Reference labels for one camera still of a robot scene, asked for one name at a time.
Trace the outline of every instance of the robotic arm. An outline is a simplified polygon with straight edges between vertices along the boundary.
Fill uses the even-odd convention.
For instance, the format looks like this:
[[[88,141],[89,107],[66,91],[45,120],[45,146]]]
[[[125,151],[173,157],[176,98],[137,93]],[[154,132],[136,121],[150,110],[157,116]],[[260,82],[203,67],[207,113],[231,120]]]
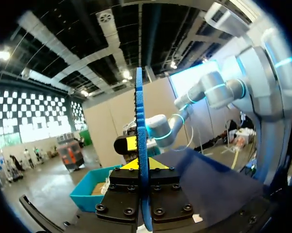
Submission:
[[[148,133],[159,147],[173,144],[190,114],[187,106],[203,98],[213,108],[231,103],[252,119],[258,136],[255,178],[270,185],[286,166],[292,126],[292,52],[282,33],[269,29],[260,46],[225,58],[219,72],[211,70],[175,100],[179,112],[168,121],[162,115],[151,118]]]

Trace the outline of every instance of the yellow label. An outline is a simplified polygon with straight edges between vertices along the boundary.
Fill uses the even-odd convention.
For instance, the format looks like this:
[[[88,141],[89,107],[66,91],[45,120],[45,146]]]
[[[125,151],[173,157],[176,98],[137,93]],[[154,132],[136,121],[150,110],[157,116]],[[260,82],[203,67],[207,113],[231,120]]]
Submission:
[[[127,137],[126,141],[127,141],[127,150],[128,151],[137,150],[136,136]]]
[[[160,169],[168,169],[167,166],[159,163],[157,160],[154,160],[153,158],[149,158],[149,167],[150,169],[155,169],[157,167]],[[132,162],[121,167],[121,169],[130,169],[130,168],[139,169],[138,159],[134,159]]]

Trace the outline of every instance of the blue gripper pad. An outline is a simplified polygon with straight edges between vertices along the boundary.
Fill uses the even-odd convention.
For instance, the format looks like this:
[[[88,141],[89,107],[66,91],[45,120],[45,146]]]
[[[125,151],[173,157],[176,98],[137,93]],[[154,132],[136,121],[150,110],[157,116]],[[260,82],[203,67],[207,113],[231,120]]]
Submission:
[[[136,69],[135,86],[135,113],[136,113],[136,136],[139,162],[139,177],[141,185],[141,212],[147,230],[152,231],[152,221],[149,201],[149,163],[147,155],[147,136],[144,113],[144,99],[142,92],[141,68]]]

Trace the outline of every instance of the blue fabric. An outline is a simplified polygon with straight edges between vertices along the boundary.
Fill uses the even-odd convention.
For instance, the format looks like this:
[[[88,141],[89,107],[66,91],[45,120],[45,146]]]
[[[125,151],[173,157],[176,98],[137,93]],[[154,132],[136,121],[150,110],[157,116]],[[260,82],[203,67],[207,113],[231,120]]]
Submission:
[[[141,68],[136,70],[136,86],[135,86],[135,111],[137,125],[137,148],[139,175],[141,185],[141,212],[147,230],[152,231],[152,222],[150,214],[149,202],[149,165],[147,155],[147,135],[144,114],[144,99],[142,92],[142,71]]]
[[[263,194],[263,184],[259,181],[189,148],[171,150],[154,159],[174,167],[180,174],[180,185],[205,227],[224,220]]]

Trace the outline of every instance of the ceiling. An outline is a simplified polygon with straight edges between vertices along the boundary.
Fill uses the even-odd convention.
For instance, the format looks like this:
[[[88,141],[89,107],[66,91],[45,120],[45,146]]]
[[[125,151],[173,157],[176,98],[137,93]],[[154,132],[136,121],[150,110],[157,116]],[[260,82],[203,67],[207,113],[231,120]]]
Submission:
[[[0,82],[25,79],[80,98],[85,98],[81,91],[91,96],[112,93],[134,81],[123,82],[125,70],[131,76],[134,68],[145,66],[155,75],[177,72],[200,64],[231,38],[203,20],[212,0],[190,1],[192,6],[178,5],[181,0],[145,2],[41,1],[0,44],[11,53],[8,61],[0,60]],[[250,23],[230,1],[217,2]]]

